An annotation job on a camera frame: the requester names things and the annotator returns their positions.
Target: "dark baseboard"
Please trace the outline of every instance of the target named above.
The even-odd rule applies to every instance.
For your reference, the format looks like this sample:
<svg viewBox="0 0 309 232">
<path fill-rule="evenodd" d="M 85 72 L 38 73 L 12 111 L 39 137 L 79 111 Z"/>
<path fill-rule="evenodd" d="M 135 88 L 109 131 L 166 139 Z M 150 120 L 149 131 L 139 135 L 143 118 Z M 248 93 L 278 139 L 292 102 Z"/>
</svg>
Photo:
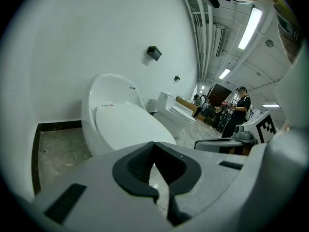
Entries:
<svg viewBox="0 0 309 232">
<path fill-rule="evenodd" d="M 80 120 L 38 124 L 33 139 L 32 156 L 31 156 L 31 175 L 32 175 L 32 185 L 34 195 L 37 195 L 41 191 L 41 184 L 39 177 L 39 144 L 40 144 L 41 132 L 56 131 L 56 130 L 60 131 L 60 130 L 81 128 L 81 127 L 82 122 Z"/>
<path fill-rule="evenodd" d="M 157 113 L 157 112 L 150 112 L 149 114 L 151 114 L 153 116 L 155 113 Z"/>
</svg>

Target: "tiled floor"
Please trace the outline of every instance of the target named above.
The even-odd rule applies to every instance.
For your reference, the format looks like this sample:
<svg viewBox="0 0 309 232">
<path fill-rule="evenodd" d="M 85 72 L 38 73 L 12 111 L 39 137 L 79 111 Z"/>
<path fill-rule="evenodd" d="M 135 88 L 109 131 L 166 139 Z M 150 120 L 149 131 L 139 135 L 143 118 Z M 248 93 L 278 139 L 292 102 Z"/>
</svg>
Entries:
<svg viewBox="0 0 309 232">
<path fill-rule="evenodd" d="M 42 132 L 39 143 L 41 189 L 90 157 L 82 128 Z"/>
<path fill-rule="evenodd" d="M 197 140 L 219 137 L 219 133 L 210 129 L 209 125 L 197 120 L 192 128 L 183 130 L 175 140 L 177 145 L 193 149 L 194 142 Z M 82 128 L 42 132 L 39 143 L 41 189 L 46 188 L 55 178 L 90 157 L 91 154 L 87 148 Z M 169 188 L 160 177 L 156 167 L 152 169 L 149 185 L 158 189 L 160 198 L 157 205 L 161 213 L 166 216 Z"/>
</svg>

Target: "smart toilet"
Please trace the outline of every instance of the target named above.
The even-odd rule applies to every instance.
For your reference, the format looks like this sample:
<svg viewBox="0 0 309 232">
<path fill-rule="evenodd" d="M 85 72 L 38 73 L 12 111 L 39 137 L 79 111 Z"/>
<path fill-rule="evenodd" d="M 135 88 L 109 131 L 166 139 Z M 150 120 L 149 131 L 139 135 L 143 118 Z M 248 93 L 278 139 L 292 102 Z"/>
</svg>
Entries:
<svg viewBox="0 0 309 232">
<path fill-rule="evenodd" d="M 93 156 L 149 141 L 176 144 L 171 133 L 147 113 L 136 86 L 110 73 L 96 75 L 87 88 L 82 129 Z"/>
<path fill-rule="evenodd" d="M 158 112 L 154 114 L 173 137 L 177 137 L 182 129 L 190 128 L 196 121 L 192 113 L 175 106 L 175 100 L 170 94 L 161 92 L 156 103 Z"/>
</svg>

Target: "fluorescent light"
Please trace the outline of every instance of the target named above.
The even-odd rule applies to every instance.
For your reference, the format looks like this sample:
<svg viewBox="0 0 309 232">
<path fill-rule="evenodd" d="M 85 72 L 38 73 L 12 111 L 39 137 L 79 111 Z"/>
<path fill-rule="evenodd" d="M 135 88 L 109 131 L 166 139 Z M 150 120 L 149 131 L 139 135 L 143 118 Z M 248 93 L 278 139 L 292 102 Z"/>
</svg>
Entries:
<svg viewBox="0 0 309 232">
<path fill-rule="evenodd" d="M 262 16 L 262 11 L 257 9 L 257 8 L 253 8 L 251 11 L 251 15 L 245 30 L 245 33 L 243 34 L 243 37 L 239 43 L 238 48 L 244 50 L 247 46 L 247 44 L 249 43 L 260 19 Z"/>
<path fill-rule="evenodd" d="M 219 79 L 223 79 L 225 78 L 225 76 L 230 72 L 231 70 L 226 68 L 225 71 L 223 71 L 223 73 L 221 74 L 221 76 L 219 76 Z"/>
<path fill-rule="evenodd" d="M 264 104 L 263 107 L 280 107 L 279 104 Z"/>
</svg>

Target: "black box on wall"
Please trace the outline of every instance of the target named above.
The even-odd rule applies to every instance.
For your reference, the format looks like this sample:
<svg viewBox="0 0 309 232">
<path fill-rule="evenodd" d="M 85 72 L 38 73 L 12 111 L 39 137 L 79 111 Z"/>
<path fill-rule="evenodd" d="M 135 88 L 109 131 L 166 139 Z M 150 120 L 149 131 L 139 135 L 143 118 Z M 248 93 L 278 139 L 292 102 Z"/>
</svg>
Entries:
<svg viewBox="0 0 309 232">
<path fill-rule="evenodd" d="M 155 61 L 158 61 L 162 53 L 155 46 L 150 46 L 147 50 L 147 54 L 151 56 Z"/>
</svg>

